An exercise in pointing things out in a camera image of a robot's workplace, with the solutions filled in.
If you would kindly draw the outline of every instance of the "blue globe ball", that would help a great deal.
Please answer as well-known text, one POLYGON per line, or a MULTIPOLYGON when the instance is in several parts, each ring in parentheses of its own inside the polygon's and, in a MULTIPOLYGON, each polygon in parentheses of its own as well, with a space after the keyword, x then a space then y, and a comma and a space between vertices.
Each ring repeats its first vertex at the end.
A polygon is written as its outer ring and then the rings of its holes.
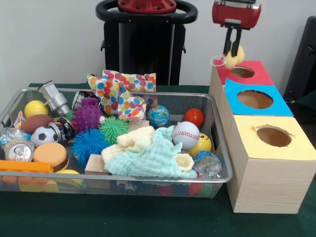
POLYGON ((147 117, 151 126, 164 127, 169 123, 170 113, 165 106, 158 105, 148 111, 147 117))

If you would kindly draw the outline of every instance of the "red paper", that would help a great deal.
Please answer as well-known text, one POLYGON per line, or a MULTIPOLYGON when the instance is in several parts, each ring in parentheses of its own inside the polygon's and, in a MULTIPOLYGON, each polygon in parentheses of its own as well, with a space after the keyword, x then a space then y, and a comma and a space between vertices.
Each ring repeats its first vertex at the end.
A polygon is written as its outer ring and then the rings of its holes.
MULTIPOLYGON (((215 64, 222 64, 221 60, 214 60, 214 62, 215 64)), ((225 84, 227 78, 246 85, 274 85, 271 77, 260 61, 243 61, 236 67, 249 68, 253 70, 255 74, 251 78, 240 78, 232 74, 231 70, 227 69, 225 66, 218 66, 217 72, 223 85, 225 84)))

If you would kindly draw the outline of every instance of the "baseball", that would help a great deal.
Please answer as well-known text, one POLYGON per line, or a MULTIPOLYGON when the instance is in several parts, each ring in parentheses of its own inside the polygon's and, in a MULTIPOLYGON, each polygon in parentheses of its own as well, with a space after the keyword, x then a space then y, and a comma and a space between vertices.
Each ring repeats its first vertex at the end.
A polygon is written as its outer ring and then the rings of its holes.
POLYGON ((175 144, 182 142, 182 149, 190 149, 199 141, 198 127, 191 122, 180 122, 172 131, 172 139, 175 144))

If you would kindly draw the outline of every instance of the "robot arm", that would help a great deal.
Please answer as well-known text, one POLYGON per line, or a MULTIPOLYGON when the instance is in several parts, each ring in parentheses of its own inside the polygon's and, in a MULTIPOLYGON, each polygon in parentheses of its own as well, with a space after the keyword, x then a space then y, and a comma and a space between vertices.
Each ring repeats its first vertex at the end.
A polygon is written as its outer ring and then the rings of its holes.
POLYGON ((213 22, 226 27, 227 34, 224 45, 224 55, 232 51, 237 56, 242 30, 254 28, 261 13, 261 5, 256 0, 215 0, 212 10, 213 22), (233 29, 236 29, 235 42, 231 41, 233 29))

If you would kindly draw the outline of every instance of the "polka dot fabric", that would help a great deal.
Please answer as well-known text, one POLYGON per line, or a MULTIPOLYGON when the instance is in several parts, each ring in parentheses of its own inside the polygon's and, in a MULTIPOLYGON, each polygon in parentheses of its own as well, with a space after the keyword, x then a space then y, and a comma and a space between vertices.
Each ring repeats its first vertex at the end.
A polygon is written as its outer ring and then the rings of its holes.
MULTIPOLYGON (((118 81, 126 90, 137 92, 156 92, 156 73, 151 74, 124 74, 117 71, 103 70, 102 78, 112 81, 118 81)), ((158 105, 157 97, 153 95, 145 95, 143 97, 146 103, 152 107, 158 105)))
POLYGON ((131 94, 121 81, 107 79, 105 76, 101 79, 88 74, 87 82, 93 93, 98 96, 108 116, 115 116, 123 120, 143 119, 146 101, 131 94))
POLYGON ((122 120, 142 120, 146 111, 143 98, 133 96, 124 86, 119 86, 118 118, 122 120))

